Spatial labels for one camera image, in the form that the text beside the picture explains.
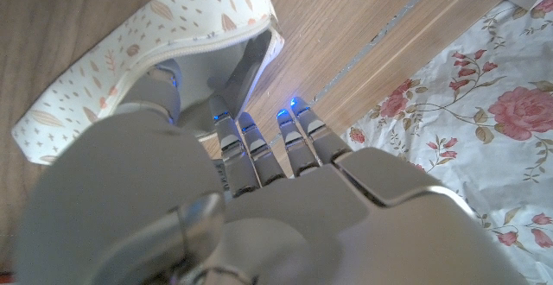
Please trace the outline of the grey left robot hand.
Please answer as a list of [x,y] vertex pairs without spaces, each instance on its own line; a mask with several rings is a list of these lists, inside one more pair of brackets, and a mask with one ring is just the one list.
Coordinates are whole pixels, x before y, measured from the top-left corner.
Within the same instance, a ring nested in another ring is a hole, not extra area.
[[248,115],[210,100],[225,171],[175,124],[181,70],[146,72],[38,181],[20,284],[521,284],[456,193],[354,151],[299,98],[288,178]]

